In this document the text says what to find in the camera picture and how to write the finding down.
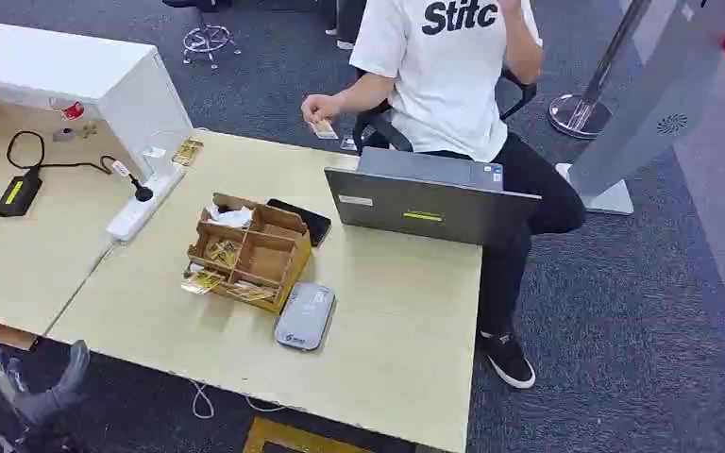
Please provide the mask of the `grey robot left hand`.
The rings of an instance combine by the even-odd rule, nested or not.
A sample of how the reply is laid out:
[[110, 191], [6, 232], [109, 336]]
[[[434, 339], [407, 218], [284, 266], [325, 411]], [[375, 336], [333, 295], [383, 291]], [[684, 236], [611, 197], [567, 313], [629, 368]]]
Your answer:
[[4, 363], [0, 348], [0, 395], [19, 419], [31, 428], [39, 428], [53, 415], [72, 406], [80, 397], [79, 389], [90, 364], [90, 349], [83, 340], [68, 349], [69, 360], [56, 384], [33, 393], [22, 381], [18, 359]]

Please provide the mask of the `person's right hand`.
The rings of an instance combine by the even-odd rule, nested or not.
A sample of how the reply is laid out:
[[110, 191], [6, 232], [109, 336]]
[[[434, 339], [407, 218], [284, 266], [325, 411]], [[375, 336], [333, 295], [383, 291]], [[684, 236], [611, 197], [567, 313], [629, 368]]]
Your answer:
[[334, 95], [310, 94], [301, 104], [301, 113], [306, 123], [317, 124], [339, 114], [342, 100]]

